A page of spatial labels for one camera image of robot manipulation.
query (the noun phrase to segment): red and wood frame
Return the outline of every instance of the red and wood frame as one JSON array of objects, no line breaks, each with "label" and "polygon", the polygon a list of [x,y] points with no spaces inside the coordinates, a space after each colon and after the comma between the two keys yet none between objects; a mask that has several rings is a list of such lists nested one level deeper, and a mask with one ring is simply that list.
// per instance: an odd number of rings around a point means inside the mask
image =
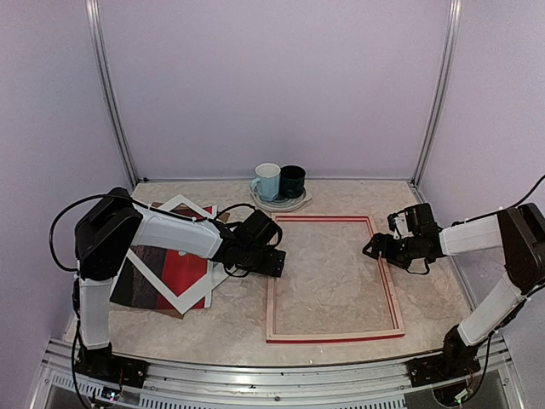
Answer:
[{"label": "red and wood frame", "polygon": [[[363,223],[369,230],[370,237],[376,231],[375,223],[368,216],[326,216],[326,215],[282,215],[273,214],[276,223],[282,222],[354,222]],[[405,335],[397,296],[393,288],[392,277],[387,263],[379,259],[378,269],[387,299],[387,308],[392,319],[392,329],[381,331],[348,332],[336,334],[278,334],[276,333],[276,280],[269,277],[267,287],[267,343],[352,343],[379,339],[399,338]]]}]

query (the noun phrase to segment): white frame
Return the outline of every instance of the white frame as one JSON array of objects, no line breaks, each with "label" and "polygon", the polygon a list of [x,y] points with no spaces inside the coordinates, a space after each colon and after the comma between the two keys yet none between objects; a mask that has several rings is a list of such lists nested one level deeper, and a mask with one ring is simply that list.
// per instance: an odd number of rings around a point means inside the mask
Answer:
[{"label": "white frame", "polygon": [[[171,211],[179,205],[187,206],[189,209],[193,210],[202,217],[213,218],[217,214],[217,206],[213,206],[212,213],[209,213],[181,194],[167,200],[164,204],[159,206],[159,209]],[[172,306],[180,314],[185,314],[193,305],[203,298],[204,307],[209,308],[212,303],[212,290],[214,290],[228,277],[222,264],[208,261],[206,275],[201,277],[199,281],[185,290],[183,294],[177,296],[131,249],[127,251],[126,258],[133,263],[135,268],[149,281],[151,285],[153,285],[157,291],[159,291],[159,294],[161,294],[170,304],[172,304]],[[120,273],[121,271],[114,278],[112,292],[118,282]]]}]

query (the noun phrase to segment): lavender wall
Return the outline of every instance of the lavender wall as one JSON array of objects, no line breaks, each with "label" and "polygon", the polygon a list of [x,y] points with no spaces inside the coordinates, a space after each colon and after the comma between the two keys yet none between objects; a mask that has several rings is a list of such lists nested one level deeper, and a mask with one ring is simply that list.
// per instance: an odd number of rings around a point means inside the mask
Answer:
[{"label": "lavender wall", "polygon": [[142,176],[410,178],[449,1],[101,2]]},{"label": "lavender wall", "polygon": [[[545,3],[464,0],[445,110],[422,185],[444,225],[510,205],[545,173]],[[545,212],[545,186],[532,198]],[[502,254],[460,257],[481,300]],[[545,407],[545,293],[505,337],[532,408]]]},{"label": "lavender wall", "polygon": [[[49,224],[74,199],[126,180],[84,2],[4,1],[0,38],[0,406],[18,408],[71,311],[72,277],[51,260]],[[72,265],[74,213],[56,236]]]}]

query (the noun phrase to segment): saucer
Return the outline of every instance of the saucer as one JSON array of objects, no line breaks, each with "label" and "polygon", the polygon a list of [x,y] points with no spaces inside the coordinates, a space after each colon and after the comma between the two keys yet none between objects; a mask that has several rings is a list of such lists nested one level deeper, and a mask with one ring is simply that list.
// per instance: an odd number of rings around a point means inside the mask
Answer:
[{"label": "saucer", "polygon": [[262,200],[257,194],[252,192],[250,189],[250,194],[252,199],[255,201],[257,207],[262,210],[270,211],[271,213],[284,213],[287,211],[297,210],[306,204],[313,196],[306,189],[303,191],[303,194],[295,199],[287,199],[283,197],[278,197],[272,202],[266,202]]}]

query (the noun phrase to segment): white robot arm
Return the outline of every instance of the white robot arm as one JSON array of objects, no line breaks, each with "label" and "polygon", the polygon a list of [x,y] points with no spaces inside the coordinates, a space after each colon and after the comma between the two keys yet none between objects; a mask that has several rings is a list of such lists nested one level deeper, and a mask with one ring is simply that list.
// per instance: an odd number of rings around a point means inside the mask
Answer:
[{"label": "white robot arm", "polygon": [[506,272],[485,300],[445,336],[443,353],[409,361],[413,386],[466,375],[480,369],[477,350],[491,333],[506,325],[528,296],[545,286],[545,218],[535,204],[457,222],[441,229],[429,204],[417,204],[388,217],[394,235],[377,233],[363,253],[382,256],[406,269],[414,259],[429,263],[439,257],[500,247]]},{"label": "white robot arm", "polygon": [[[191,218],[145,206],[120,187],[104,196],[75,229],[78,267],[73,301],[81,344],[76,371],[110,382],[116,382],[120,373],[131,374],[125,384],[141,387],[145,362],[112,354],[108,323],[113,277],[129,247],[160,247],[220,262],[227,269],[280,277],[285,252],[275,247],[282,230],[260,210],[243,222],[225,224],[217,217]],[[270,245],[275,235],[277,243]]]}]

